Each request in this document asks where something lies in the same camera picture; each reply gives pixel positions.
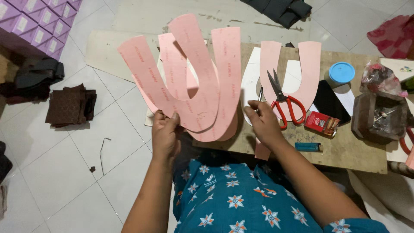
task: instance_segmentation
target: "black smartphone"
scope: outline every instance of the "black smartphone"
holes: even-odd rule
[[[343,125],[351,120],[351,116],[326,80],[319,81],[318,91],[313,104],[320,113],[339,119],[339,125]]]

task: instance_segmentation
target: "blue lighter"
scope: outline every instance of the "blue lighter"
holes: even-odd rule
[[[307,151],[307,152],[323,151],[323,147],[320,143],[313,143],[313,142],[295,142],[295,148],[297,151]]]

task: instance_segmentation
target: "hand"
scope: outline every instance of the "hand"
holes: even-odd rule
[[[253,131],[260,142],[269,149],[274,144],[287,142],[280,131],[277,117],[270,106],[266,102],[257,100],[251,100],[248,103],[251,107],[244,107],[244,111],[250,122],[252,122]],[[259,110],[260,116],[254,111],[256,109]]]
[[[155,113],[152,126],[153,159],[173,162],[181,151],[180,134],[183,132],[180,126],[180,116],[174,112],[172,118],[168,118],[161,110]]]

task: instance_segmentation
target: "red cigarette pack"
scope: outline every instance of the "red cigarette pack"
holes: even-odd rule
[[[319,112],[311,112],[305,121],[305,126],[318,132],[333,136],[338,128],[339,119]]]

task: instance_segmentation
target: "blue lid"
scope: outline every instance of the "blue lid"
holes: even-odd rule
[[[355,69],[347,62],[338,62],[329,69],[329,76],[334,82],[348,83],[355,76]]]

